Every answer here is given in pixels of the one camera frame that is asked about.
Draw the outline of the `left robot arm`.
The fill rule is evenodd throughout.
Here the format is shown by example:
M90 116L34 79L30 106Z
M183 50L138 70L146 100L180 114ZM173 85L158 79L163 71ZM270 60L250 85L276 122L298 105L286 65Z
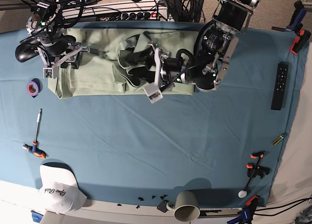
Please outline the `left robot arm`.
M175 84L194 84L202 92L219 88L238 44L261 0L219 0L212 20L199 32L194 51L179 49L175 57L152 41L143 51L130 53L124 62L130 75L147 81L143 89L151 103L163 98Z

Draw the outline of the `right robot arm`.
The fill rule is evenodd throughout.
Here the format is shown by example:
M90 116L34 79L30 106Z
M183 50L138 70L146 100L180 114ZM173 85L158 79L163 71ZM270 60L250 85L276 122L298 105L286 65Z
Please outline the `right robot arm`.
M85 1L39 0L26 24L28 37L15 50L17 61L24 63L40 56L45 79L57 78L61 68L78 69L81 54L90 52L90 48L65 31L81 19Z

